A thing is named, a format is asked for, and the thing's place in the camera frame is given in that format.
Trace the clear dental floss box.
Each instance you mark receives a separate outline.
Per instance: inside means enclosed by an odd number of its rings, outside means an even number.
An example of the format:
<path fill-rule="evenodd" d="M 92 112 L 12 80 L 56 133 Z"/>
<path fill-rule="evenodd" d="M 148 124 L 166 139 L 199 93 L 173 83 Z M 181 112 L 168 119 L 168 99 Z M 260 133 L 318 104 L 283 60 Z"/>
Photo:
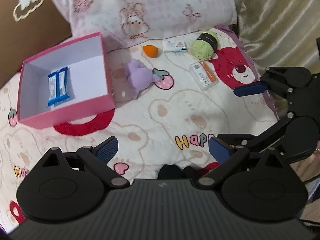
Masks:
<path fill-rule="evenodd" d="M 218 83 L 214 71 L 207 61 L 198 61 L 189 66 L 189 73 L 194 78 L 200 90 L 207 90 Z"/>

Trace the green yarn ball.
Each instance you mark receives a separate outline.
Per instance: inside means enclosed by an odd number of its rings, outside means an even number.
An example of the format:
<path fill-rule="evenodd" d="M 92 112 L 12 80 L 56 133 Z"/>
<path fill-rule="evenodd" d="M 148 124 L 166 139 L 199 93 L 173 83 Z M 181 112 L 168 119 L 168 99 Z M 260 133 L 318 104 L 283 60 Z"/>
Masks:
<path fill-rule="evenodd" d="M 219 45 L 216 33 L 203 31 L 191 45 L 191 54 L 198 60 L 209 61 Z"/>

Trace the blue snack packet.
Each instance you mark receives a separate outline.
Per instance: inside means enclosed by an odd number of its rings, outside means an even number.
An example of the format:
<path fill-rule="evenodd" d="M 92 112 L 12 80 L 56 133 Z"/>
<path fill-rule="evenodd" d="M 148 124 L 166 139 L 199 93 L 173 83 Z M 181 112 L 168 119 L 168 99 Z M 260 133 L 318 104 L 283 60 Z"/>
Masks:
<path fill-rule="evenodd" d="M 60 104 L 70 98 L 67 93 L 68 67 L 61 68 L 48 75 L 48 105 Z"/>

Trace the purple plush toy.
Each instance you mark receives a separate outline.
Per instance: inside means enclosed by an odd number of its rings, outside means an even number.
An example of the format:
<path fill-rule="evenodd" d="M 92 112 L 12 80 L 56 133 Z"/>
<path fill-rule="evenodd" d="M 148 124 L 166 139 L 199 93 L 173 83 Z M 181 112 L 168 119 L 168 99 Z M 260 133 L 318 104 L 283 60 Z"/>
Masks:
<path fill-rule="evenodd" d="M 139 93 L 148 88 L 152 83 L 162 81 L 163 78 L 153 73 L 142 61 L 132 59 L 124 67 L 124 75 L 130 88 L 132 99 L 136 99 Z"/>

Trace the gold satin curtain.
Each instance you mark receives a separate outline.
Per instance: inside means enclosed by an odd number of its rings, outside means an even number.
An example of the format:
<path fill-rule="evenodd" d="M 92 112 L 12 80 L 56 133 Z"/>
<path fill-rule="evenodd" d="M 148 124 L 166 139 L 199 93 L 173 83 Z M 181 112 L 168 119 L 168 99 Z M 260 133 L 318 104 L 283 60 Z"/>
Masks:
<path fill-rule="evenodd" d="M 266 67 L 319 72 L 319 0 L 242 0 L 239 38 L 260 74 Z"/>

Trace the pink cardboard box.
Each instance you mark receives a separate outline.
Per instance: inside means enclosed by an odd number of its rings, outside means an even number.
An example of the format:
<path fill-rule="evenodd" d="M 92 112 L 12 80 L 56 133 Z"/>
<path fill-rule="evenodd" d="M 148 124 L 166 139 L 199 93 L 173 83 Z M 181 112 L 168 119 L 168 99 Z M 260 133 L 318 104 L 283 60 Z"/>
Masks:
<path fill-rule="evenodd" d="M 18 87 L 18 121 L 44 129 L 111 111 L 110 70 L 101 33 L 64 42 L 26 60 Z"/>

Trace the white tissue pack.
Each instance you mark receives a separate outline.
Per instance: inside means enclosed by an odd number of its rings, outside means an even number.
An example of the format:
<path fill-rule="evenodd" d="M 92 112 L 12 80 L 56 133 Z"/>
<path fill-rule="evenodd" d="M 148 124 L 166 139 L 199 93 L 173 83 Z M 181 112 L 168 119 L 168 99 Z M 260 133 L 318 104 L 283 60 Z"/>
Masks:
<path fill-rule="evenodd" d="M 164 53 L 186 53 L 187 46 L 184 41 L 164 40 L 162 41 Z"/>

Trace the orange makeup sponge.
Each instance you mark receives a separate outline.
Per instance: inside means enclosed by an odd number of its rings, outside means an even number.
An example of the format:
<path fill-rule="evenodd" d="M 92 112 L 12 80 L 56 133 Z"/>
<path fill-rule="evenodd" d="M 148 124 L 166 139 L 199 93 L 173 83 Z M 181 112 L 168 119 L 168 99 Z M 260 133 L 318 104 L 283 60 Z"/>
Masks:
<path fill-rule="evenodd" d="M 142 48 L 143 48 L 143 53 L 147 57 L 150 57 L 152 59 L 155 59 L 155 58 L 159 57 L 159 55 L 161 54 L 159 49 L 154 45 L 145 45 Z"/>

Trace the pink checked pillow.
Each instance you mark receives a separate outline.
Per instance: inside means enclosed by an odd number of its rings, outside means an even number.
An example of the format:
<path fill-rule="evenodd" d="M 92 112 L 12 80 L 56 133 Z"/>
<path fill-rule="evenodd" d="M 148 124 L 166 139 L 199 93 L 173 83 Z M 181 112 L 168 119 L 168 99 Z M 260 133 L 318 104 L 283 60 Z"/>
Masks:
<path fill-rule="evenodd" d="M 74 37 L 101 33 L 110 50 L 237 22 L 235 0 L 52 0 Z"/>

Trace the brown cloud pillow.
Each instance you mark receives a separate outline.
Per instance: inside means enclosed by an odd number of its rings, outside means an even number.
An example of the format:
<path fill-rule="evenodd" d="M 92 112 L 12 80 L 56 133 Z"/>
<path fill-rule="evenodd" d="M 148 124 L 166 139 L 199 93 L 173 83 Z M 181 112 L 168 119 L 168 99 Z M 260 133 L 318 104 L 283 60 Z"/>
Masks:
<path fill-rule="evenodd" d="M 52 0 L 1 0 L 1 86 L 25 59 L 71 37 Z"/>

